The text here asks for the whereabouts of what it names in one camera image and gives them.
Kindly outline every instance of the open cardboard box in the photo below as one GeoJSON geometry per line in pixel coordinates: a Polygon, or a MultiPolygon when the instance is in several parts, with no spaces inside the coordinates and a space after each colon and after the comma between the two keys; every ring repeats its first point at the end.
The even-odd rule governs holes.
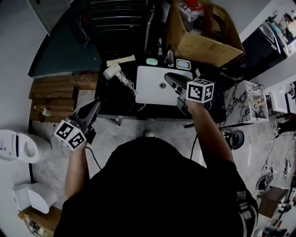
{"type": "Polygon", "coordinates": [[[176,0],[173,0],[166,21],[166,47],[170,44],[176,57],[208,63],[220,67],[244,54],[240,37],[227,12],[220,6],[199,0],[204,8],[204,32],[214,38],[217,22],[223,43],[200,35],[188,33],[184,27],[176,0]]]}

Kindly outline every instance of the black wheel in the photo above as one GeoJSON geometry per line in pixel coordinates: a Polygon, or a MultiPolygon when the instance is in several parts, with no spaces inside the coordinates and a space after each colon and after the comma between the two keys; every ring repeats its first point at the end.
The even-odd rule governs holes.
{"type": "Polygon", "coordinates": [[[232,133],[232,146],[233,150],[239,149],[245,141],[245,135],[243,131],[237,130],[232,133]]]}

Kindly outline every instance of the green soap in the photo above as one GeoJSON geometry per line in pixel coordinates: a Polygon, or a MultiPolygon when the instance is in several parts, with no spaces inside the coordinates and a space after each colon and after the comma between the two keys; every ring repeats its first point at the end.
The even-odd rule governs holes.
{"type": "Polygon", "coordinates": [[[158,61],[155,58],[147,58],[146,63],[149,65],[157,65],[158,61]]]}

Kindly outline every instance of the gray floor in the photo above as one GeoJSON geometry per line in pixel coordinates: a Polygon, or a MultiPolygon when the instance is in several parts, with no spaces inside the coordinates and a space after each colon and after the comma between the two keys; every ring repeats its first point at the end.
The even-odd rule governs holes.
{"type": "MultiPolygon", "coordinates": [[[[93,93],[82,91],[79,103],[87,98],[93,97],[93,93]]],[[[90,146],[101,167],[105,166],[110,154],[117,146],[133,140],[143,134],[145,130],[173,145],[185,157],[189,158],[193,140],[195,137],[194,128],[184,129],[188,123],[162,122],[162,121],[139,121],[123,120],[120,127],[110,123],[106,119],[98,118],[94,123],[97,135],[90,146]]],[[[33,129],[36,135],[49,138],[53,132],[53,124],[33,122],[33,129]]],[[[261,177],[261,168],[271,151],[274,133],[273,121],[256,125],[239,127],[245,133],[243,146],[233,151],[237,170],[245,182],[251,194],[257,195],[256,184],[261,177]]],[[[285,158],[290,159],[291,170],[295,170],[295,142],[293,136],[280,136],[275,140],[272,153],[269,155],[269,165],[273,167],[274,179],[272,185],[276,187],[289,188],[292,180],[292,173],[283,179],[283,165],[285,158]]],[[[51,187],[58,195],[56,207],[62,208],[65,201],[63,197],[64,182],[68,167],[70,150],[64,147],[55,137],[50,140],[52,144],[52,157],[48,160],[33,164],[35,180],[51,187]]],[[[93,177],[99,168],[90,151],[86,151],[90,177],[93,177]]],[[[197,142],[194,148],[193,160],[204,165],[202,152],[197,142]]]]}

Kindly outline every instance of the black table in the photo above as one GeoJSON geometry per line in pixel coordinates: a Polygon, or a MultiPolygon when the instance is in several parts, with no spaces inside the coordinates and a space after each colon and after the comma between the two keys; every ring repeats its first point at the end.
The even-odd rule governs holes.
{"type": "MultiPolygon", "coordinates": [[[[135,84],[137,67],[146,65],[146,57],[136,55],[136,61],[121,63],[120,67],[126,78],[135,84]]],[[[218,68],[204,63],[192,62],[192,74],[195,77],[195,69],[198,67],[202,78],[215,83],[212,107],[209,113],[216,123],[226,120],[224,94],[221,89],[221,78],[218,68]]],[[[99,72],[95,98],[101,101],[101,109],[98,117],[106,119],[161,119],[174,121],[191,121],[191,116],[183,115],[176,106],[138,104],[132,91],[123,85],[117,77],[109,81],[103,76],[107,68],[106,62],[102,62],[99,72]]]]}

